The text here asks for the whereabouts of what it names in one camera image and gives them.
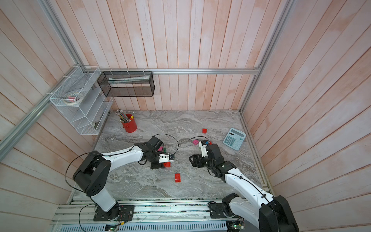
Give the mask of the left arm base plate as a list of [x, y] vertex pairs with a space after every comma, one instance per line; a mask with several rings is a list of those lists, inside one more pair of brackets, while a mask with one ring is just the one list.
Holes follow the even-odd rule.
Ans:
[[111, 210], [105, 212], [97, 207], [93, 221], [130, 221], [133, 219], [134, 205], [116, 204]]

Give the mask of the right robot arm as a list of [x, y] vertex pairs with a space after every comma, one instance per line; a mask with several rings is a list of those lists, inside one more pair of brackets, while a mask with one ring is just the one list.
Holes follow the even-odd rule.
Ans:
[[226, 161], [217, 144], [200, 141], [201, 154], [189, 160], [194, 167], [207, 168], [210, 175], [220, 178], [240, 194], [230, 194], [222, 200], [226, 217], [237, 215], [261, 232], [298, 232], [299, 227], [288, 201], [273, 196], [253, 183], [230, 161]]

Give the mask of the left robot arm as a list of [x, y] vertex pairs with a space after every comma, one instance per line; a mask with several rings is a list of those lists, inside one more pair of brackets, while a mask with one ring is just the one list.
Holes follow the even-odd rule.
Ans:
[[107, 220], [122, 216], [118, 201], [106, 188], [111, 171], [132, 162], [144, 165], [151, 163], [151, 169], [163, 168], [174, 160], [174, 154], [160, 151], [163, 142], [153, 136], [149, 141], [115, 152], [90, 152], [73, 175], [74, 182], [98, 206], [98, 213]]

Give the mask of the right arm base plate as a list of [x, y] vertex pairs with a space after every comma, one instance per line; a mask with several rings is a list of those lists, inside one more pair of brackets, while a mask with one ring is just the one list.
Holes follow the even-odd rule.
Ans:
[[207, 204], [211, 218], [237, 218], [238, 215], [232, 213], [231, 209], [224, 203], [211, 201]]

